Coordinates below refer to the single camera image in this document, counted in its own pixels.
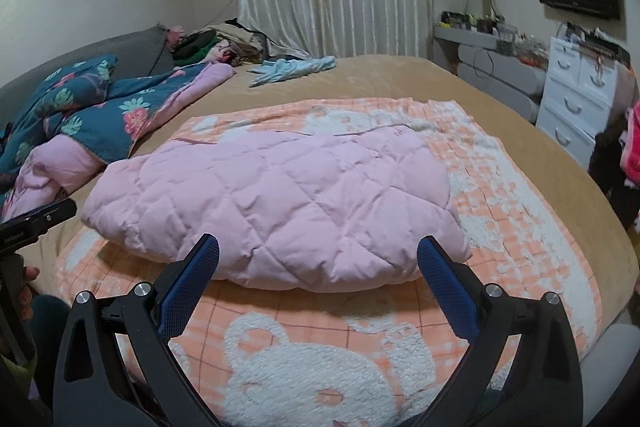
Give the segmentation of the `person left hand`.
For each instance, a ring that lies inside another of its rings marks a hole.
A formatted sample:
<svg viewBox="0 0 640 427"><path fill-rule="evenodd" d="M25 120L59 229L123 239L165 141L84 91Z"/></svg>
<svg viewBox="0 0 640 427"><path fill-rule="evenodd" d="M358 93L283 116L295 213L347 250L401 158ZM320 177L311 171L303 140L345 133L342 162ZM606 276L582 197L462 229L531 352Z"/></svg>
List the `person left hand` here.
<svg viewBox="0 0 640 427"><path fill-rule="evenodd" d="M21 320L28 322L34 316L32 312L32 290L29 284L37 280L40 275L40 269L25 265L23 269L23 287L18 294L18 302L20 303Z"/></svg>

